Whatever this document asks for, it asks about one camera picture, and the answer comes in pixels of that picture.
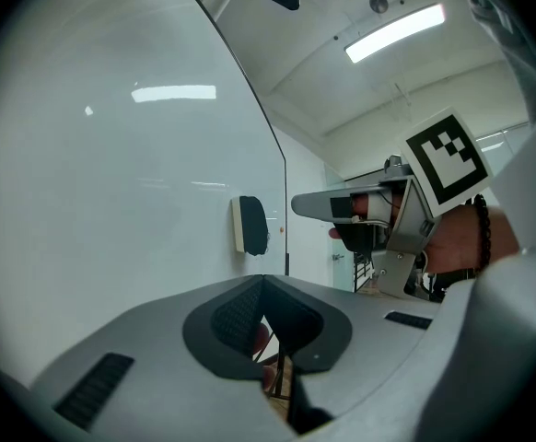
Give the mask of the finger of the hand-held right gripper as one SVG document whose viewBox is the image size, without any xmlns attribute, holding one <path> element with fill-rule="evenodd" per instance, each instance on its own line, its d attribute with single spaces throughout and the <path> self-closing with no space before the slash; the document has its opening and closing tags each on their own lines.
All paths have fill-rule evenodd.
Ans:
<svg viewBox="0 0 536 442">
<path fill-rule="evenodd" d="M 291 207 L 300 216 L 330 223 L 351 223 L 353 202 L 347 190 L 332 190 L 298 194 Z"/>
<path fill-rule="evenodd" d="M 389 223 L 335 223 L 334 228 L 345 247 L 352 252 L 373 252 L 387 247 Z"/>
</svg>

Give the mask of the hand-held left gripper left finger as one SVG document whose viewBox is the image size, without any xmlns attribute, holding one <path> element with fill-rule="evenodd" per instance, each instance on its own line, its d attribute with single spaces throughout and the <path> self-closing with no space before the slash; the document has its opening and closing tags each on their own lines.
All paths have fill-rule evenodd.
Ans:
<svg viewBox="0 0 536 442">
<path fill-rule="evenodd" d="M 131 308 L 46 367 L 32 394 L 82 441 L 289 441 L 252 359 L 259 275 Z"/>
</svg>

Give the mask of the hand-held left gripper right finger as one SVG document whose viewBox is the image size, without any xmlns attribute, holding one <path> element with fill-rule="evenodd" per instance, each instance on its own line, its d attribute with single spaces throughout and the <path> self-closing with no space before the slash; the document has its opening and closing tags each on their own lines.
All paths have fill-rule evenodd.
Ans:
<svg viewBox="0 0 536 442">
<path fill-rule="evenodd" d="M 265 276 L 262 311 L 292 364 L 288 424 L 305 434 L 354 409 L 406 360 L 438 309 Z"/>
</svg>

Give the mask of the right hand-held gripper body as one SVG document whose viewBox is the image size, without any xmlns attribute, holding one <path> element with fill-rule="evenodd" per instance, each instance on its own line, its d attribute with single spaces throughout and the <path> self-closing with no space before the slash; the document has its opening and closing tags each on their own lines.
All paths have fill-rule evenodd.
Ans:
<svg viewBox="0 0 536 442">
<path fill-rule="evenodd" d="M 451 107 L 400 134 L 397 145 L 399 157 L 388 159 L 371 194 L 371 222 L 385 229 L 372 263 L 382 293 L 408 297 L 405 286 L 413 271 L 426 270 L 425 247 L 442 215 L 487 187 L 492 171 Z"/>
</svg>

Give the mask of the person's right hand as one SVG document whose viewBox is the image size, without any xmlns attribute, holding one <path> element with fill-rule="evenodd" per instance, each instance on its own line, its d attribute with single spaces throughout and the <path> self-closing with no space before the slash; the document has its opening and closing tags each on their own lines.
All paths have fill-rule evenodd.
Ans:
<svg viewBox="0 0 536 442">
<path fill-rule="evenodd" d="M 441 216 L 425 247 L 429 273 L 478 269 L 481 260 L 479 217 L 473 205 L 465 204 Z"/>
</svg>

